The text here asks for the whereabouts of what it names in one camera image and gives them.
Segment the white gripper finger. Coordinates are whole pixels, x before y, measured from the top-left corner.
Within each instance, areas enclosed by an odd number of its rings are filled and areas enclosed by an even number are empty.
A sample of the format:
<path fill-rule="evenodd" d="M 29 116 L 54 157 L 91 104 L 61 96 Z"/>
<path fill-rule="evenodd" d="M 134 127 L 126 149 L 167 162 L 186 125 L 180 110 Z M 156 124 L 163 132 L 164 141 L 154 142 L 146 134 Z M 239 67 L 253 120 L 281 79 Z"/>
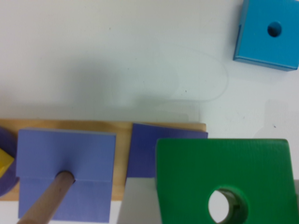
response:
<path fill-rule="evenodd" d="M 162 224 L 154 178 L 127 178 L 117 224 Z"/>

